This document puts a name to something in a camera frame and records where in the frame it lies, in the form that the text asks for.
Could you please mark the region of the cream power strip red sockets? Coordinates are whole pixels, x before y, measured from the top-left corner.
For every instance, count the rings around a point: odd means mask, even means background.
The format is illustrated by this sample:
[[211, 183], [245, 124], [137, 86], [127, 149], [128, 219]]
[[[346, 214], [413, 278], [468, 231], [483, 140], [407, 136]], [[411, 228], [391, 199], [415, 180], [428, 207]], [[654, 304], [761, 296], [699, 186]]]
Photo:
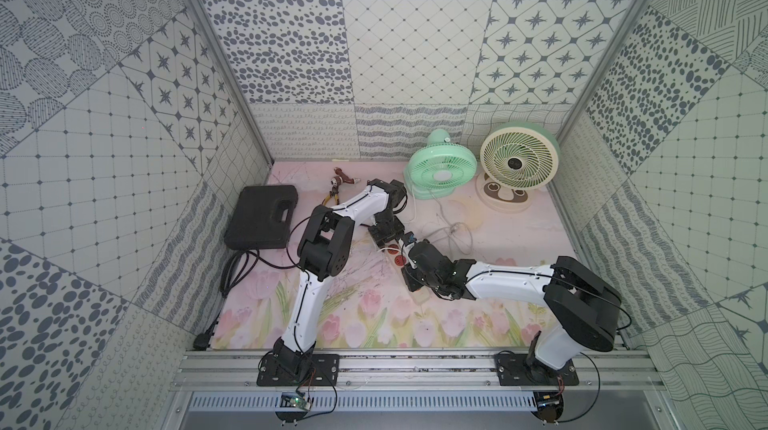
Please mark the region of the cream power strip red sockets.
[[413, 269], [412, 261], [409, 257], [409, 251], [413, 248], [413, 243], [396, 241], [387, 243], [381, 252], [387, 258], [388, 262], [397, 270], [406, 268]]

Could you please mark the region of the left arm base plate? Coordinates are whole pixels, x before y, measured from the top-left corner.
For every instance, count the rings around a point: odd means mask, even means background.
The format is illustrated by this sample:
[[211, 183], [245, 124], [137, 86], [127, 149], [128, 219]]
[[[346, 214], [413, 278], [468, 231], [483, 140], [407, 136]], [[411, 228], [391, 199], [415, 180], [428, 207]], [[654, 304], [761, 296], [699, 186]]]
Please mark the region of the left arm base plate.
[[259, 387], [288, 387], [310, 385], [332, 387], [337, 383], [340, 356], [338, 354], [311, 354], [287, 357], [267, 353], [259, 363]]

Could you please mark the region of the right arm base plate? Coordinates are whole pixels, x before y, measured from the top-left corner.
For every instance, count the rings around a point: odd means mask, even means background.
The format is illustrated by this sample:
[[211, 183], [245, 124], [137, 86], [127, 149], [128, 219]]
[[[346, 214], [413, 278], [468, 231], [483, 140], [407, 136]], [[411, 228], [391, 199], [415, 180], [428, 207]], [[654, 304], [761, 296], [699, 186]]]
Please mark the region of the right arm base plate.
[[503, 350], [493, 356], [501, 386], [577, 386], [579, 378], [569, 360], [561, 370], [552, 370], [533, 357]]

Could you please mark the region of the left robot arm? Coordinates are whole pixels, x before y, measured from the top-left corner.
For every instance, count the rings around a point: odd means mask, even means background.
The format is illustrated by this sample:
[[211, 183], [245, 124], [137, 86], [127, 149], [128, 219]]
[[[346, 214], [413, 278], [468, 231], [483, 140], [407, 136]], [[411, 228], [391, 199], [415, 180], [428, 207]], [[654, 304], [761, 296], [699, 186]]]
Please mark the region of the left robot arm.
[[368, 233], [383, 248], [405, 234], [395, 211], [404, 206], [406, 186], [398, 180], [370, 180], [350, 200], [315, 207], [297, 248], [302, 271], [297, 302], [289, 323], [272, 350], [278, 366], [300, 380], [310, 372], [320, 313], [335, 277], [345, 268], [355, 229], [372, 221]]

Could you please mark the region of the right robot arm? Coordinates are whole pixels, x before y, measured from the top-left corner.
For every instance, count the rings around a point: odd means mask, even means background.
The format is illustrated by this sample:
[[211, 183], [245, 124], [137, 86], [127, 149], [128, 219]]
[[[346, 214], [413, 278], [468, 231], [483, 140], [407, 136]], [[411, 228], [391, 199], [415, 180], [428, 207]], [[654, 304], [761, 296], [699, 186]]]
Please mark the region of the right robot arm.
[[532, 358], [556, 371], [577, 354], [614, 348], [622, 310], [620, 292], [578, 260], [560, 256], [551, 265], [515, 267], [473, 259], [451, 260], [428, 240], [398, 240], [411, 291], [431, 290], [449, 301], [507, 299], [548, 309], [553, 327], [531, 343]]

